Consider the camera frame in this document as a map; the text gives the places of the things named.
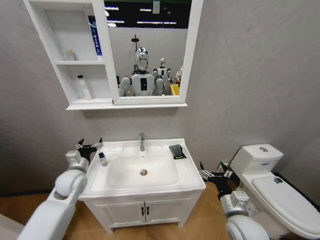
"flush button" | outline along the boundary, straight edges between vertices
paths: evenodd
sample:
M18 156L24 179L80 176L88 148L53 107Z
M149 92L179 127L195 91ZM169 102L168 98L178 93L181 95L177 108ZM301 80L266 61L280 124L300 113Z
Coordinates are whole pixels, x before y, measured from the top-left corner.
M265 152L265 153L269 152L268 149L266 149L266 148L264 148L264 147L259 147L259 149L260 149L262 152Z

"floor tile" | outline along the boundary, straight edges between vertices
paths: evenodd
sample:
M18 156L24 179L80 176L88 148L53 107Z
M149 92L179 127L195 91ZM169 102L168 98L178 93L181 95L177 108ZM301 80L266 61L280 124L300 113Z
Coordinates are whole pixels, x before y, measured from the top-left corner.
M145 226L130 226L116 228L113 234L107 234L107 240L145 240Z
M36 208L48 198L48 194L34 194L0 198L0 213L25 225Z
M228 240L224 217L195 220L184 225L187 240Z
M225 216L221 203L218 199L216 186L211 182L206 182L206 189L202 192L187 222L195 220L205 220L223 218Z
M107 233L103 230L72 232L64 236L63 240L106 240Z
M69 224L67 233L102 230L103 227L98 222L84 202L78 201L75 206L73 218Z
M146 240L186 240L186 233L176 223L148 225Z

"gray wall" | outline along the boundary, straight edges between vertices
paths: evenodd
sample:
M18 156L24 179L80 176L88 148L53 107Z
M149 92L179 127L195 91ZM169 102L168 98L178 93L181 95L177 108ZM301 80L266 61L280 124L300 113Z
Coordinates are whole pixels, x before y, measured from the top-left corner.
M22 0L0 1L1 192L52 187L82 137L144 132L185 138L212 171L243 145L270 143L285 154L277 169L320 204L319 9L316 0L205 0L188 107L65 111Z

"sink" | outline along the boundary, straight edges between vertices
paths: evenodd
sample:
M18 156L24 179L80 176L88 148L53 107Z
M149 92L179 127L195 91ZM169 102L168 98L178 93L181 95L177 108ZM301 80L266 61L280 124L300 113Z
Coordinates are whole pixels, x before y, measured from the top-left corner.
M177 167L168 154L120 156L109 168L106 184L115 189L166 186L178 181Z
M186 158L173 158L169 146L176 144L182 146ZM140 151L138 140L103 142L100 152L105 154L108 165L101 166L97 152L79 199L205 188L184 139L147 139L144 147L145 151Z

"toilet seat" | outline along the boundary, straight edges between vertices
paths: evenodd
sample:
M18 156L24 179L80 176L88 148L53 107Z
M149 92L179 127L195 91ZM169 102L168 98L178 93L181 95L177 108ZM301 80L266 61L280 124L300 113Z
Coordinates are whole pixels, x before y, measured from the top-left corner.
M254 178L251 184L284 219L303 232L320 236L320 213L280 177Z

